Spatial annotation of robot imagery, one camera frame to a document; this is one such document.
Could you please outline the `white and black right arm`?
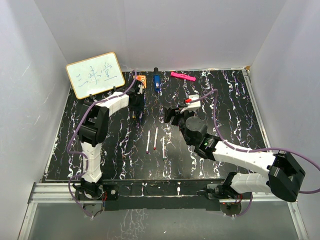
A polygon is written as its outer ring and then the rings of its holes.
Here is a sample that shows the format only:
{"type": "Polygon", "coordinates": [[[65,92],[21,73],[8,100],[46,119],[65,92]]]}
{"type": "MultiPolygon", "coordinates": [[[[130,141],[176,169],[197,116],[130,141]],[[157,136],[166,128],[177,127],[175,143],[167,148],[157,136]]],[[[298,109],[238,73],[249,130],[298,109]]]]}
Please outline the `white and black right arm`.
{"type": "Polygon", "coordinates": [[[208,133],[208,127],[187,106],[164,109],[165,123],[177,126],[186,144],[203,159],[233,164],[251,173],[231,172],[223,184],[209,193],[216,197],[235,198],[244,193],[273,194],[286,202],[295,202],[305,178],[305,171],[290,152],[253,152],[222,141],[208,133]]]}

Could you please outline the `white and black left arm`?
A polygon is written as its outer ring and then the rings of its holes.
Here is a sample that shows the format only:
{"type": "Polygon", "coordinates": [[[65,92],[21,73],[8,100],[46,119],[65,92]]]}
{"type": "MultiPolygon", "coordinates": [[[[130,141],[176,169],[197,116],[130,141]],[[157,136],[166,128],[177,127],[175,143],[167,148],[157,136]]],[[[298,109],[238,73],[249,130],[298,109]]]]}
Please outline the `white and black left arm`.
{"type": "Polygon", "coordinates": [[[101,149],[107,138],[109,118],[121,109],[128,108],[133,114],[144,110],[145,85],[134,79],[124,92],[115,91],[111,96],[83,105],[83,119],[77,132],[83,158],[83,175],[80,185],[73,187],[86,197],[97,200],[103,195],[101,149]]]}

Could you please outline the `white pen with purple tip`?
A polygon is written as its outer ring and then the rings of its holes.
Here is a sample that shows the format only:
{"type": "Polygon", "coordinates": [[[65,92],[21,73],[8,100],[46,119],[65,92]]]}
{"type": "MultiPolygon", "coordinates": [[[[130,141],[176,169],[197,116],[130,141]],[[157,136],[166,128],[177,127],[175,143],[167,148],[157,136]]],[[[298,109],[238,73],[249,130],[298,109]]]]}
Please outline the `white pen with purple tip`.
{"type": "Polygon", "coordinates": [[[147,142],[146,142],[146,153],[147,153],[147,154],[149,154],[150,135],[151,135],[151,131],[148,130],[148,133],[147,133],[147,142]]]}

